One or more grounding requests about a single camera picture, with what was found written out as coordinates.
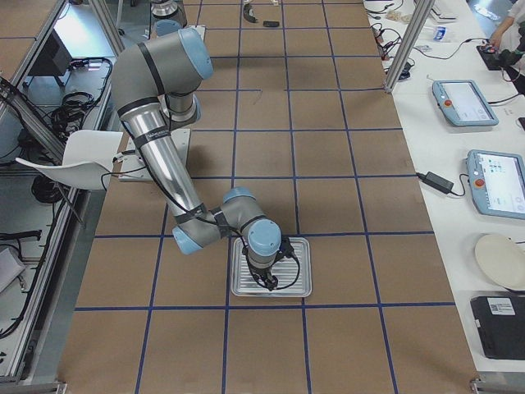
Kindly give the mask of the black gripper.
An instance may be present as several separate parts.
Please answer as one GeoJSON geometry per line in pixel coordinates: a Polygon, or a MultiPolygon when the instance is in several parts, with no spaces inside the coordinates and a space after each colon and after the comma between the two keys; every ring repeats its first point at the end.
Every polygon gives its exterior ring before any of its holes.
{"type": "Polygon", "coordinates": [[[278,279],[272,274],[270,268],[257,268],[248,263],[249,272],[256,284],[267,290],[275,290],[278,287],[278,279]]]}

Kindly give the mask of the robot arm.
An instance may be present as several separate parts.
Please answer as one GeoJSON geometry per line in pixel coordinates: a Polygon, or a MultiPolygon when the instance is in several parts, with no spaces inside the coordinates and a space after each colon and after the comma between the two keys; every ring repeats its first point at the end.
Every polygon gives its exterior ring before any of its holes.
{"type": "Polygon", "coordinates": [[[171,133],[200,118],[194,92],[213,73],[198,31],[174,33],[138,43],[117,58],[112,96],[122,125],[176,220],[173,236],[183,254],[192,254],[236,233],[259,286],[277,287],[272,265],[283,255],[281,229],[264,214],[252,193],[230,190],[221,206],[209,210],[199,198],[171,133]]]}

